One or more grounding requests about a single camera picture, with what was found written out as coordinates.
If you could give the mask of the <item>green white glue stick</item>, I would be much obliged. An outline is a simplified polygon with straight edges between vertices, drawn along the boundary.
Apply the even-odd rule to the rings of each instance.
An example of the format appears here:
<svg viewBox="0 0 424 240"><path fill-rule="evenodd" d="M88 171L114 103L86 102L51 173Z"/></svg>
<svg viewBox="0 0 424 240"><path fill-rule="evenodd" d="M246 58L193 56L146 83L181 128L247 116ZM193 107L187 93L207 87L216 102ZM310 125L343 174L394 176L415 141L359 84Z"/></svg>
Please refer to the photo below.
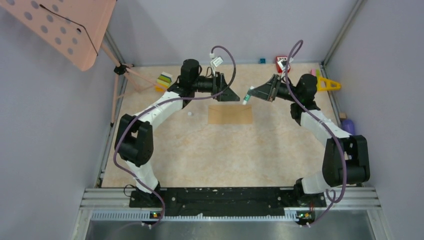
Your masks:
<svg viewBox="0 0 424 240"><path fill-rule="evenodd" d="M242 105L247 105L247 103L249 102L249 100L250 100L250 98L251 98L251 95L250 95L250 90L253 90L255 87L254 86L251 86L248 90L247 90L247 92L246 92L246 95L244 96L244 98L243 98L243 101L242 101Z"/></svg>

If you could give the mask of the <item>brown kraft envelope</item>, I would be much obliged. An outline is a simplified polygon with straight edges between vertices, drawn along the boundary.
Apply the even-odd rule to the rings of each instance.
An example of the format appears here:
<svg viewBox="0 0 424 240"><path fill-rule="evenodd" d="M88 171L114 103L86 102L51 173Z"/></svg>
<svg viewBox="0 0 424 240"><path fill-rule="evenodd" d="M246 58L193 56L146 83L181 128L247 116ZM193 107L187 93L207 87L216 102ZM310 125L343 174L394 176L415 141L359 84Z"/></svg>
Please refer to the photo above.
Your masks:
<svg viewBox="0 0 424 240"><path fill-rule="evenodd" d="M212 125L250 125L253 123L251 105L209 105L207 123Z"/></svg>

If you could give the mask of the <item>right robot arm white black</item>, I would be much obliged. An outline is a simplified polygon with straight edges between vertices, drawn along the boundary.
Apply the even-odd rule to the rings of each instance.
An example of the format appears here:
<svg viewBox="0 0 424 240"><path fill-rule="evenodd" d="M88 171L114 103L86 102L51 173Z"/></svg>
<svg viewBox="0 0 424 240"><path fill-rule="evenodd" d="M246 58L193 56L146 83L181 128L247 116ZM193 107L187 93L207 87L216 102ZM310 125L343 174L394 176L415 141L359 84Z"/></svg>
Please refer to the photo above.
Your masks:
<svg viewBox="0 0 424 240"><path fill-rule="evenodd" d="M296 85L274 74L266 83L250 87L247 92L268 102L276 98L291 101L292 119L324 146L321 170L298 179L294 185L293 200L299 206L307 206L315 194L333 187L362 184L371 177L366 138L343 130L323 114L315 102L317 84L317 77L310 73L303 74Z"/></svg>

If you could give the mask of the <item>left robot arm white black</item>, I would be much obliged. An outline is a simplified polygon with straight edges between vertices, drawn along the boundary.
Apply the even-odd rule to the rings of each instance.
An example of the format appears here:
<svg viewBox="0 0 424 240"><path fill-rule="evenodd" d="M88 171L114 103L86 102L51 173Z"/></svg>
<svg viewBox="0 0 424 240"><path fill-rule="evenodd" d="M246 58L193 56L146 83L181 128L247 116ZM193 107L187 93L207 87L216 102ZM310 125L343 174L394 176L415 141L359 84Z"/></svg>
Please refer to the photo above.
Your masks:
<svg viewBox="0 0 424 240"><path fill-rule="evenodd" d="M154 130L172 114L196 100L196 93L208 93L218 102L238 102L240 97L226 83L225 76L216 68L223 63L218 56L210 61L211 76L201 75L200 63L186 59L177 80L156 102L140 113L121 117L115 139L114 156L120 156L136 180L141 200L149 207L160 202L157 191L159 181L155 177L150 158L154 152Z"/></svg>

